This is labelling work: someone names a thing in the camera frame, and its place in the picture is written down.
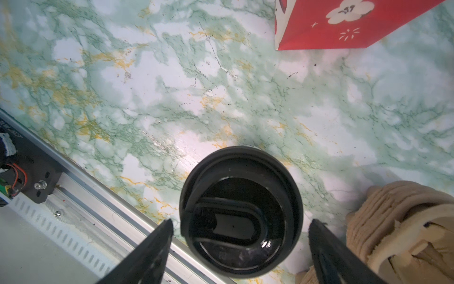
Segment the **red white paper gift bag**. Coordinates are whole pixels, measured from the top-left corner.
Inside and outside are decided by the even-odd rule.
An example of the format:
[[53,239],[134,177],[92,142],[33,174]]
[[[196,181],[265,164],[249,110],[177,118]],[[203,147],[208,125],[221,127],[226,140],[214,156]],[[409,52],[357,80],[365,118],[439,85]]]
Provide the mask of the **red white paper gift bag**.
[[276,1],[275,49],[364,49],[442,2]]

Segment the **single black coffee lid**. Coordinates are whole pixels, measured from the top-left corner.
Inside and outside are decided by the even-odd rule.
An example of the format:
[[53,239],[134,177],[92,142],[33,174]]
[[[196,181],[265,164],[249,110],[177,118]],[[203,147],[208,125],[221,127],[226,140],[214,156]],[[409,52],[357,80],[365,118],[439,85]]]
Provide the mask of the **single black coffee lid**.
[[210,270],[248,279],[268,273],[296,246],[303,203],[290,172],[251,146],[231,146],[202,159],[186,179],[180,229]]

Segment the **brown pulp cup carrier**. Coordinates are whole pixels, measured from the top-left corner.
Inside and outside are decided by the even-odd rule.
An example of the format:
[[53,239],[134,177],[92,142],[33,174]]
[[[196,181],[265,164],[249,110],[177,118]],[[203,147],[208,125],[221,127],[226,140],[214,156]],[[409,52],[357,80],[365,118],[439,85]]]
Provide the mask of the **brown pulp cup carrier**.
[[[416,182],[372,186],[341,241],[384,284],[454,281],[454,199]],[[296,277],[319,284],[313,266]]]

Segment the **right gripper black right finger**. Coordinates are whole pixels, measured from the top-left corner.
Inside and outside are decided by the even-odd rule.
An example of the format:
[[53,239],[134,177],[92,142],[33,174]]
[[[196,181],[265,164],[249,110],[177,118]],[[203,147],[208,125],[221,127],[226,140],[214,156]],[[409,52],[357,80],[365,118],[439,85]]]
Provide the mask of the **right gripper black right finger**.
[[317,219],[309,226],[309,245],[320,284],[384,283]]

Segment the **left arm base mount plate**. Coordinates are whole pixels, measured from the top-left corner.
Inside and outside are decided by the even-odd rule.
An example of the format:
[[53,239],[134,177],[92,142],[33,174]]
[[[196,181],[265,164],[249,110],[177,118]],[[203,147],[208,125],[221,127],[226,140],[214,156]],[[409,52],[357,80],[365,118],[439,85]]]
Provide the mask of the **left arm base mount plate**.
[[63,168],[48,154],[1,120],[1,193],[24,194],[37,204],[54,191]]

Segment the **aluminium front rail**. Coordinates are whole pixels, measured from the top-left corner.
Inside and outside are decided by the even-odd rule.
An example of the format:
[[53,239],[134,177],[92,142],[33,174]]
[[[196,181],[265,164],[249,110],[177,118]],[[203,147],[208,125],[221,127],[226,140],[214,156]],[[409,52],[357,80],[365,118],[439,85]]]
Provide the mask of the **aluminium front rail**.
[[94,283],[160,225],[5,111],[1,120],[63,168],[44,203],[1,195],[1,282]]

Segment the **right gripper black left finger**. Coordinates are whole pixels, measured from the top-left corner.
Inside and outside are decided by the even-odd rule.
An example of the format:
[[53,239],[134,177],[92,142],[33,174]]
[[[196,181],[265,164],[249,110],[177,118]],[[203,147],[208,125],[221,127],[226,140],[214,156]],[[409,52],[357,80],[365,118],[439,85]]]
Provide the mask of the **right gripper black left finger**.
[[173,222],[163,221],[100,284],[159,284],[173,237]]

